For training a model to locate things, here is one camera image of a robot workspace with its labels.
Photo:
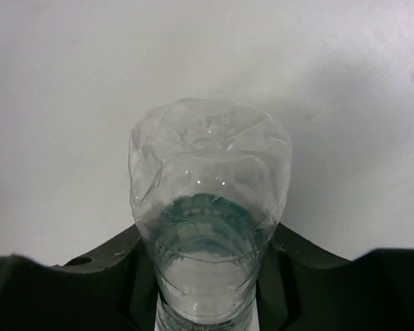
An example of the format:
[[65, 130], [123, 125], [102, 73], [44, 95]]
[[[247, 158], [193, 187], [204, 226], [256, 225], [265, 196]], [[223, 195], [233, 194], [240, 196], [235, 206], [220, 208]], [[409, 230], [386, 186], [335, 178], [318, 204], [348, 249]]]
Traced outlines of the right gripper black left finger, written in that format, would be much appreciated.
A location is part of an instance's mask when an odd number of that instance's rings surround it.
[[0, 330], [154, 330], [156, 305], [134, 225], [65, 265], [0, 257]]

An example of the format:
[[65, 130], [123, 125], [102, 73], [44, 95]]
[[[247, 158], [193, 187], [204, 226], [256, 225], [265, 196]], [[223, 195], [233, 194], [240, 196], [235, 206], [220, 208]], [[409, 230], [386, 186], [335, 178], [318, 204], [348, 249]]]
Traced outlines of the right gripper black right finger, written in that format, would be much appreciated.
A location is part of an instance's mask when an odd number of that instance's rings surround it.
[[279, 224], [256, 300], [260, 330], [414, 330], [414, 250], [349, 261]]

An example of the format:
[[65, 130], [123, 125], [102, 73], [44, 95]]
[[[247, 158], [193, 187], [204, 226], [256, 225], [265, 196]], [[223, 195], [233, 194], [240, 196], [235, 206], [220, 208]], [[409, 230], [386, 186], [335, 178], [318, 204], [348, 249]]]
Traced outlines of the clear bottle green label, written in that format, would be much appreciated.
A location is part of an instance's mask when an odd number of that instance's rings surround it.
[[159, 330], [249, 329], [291, 161], [281, 122], [234, 101], [180, 99], [134, 126], [130, 205], [159, 285]]

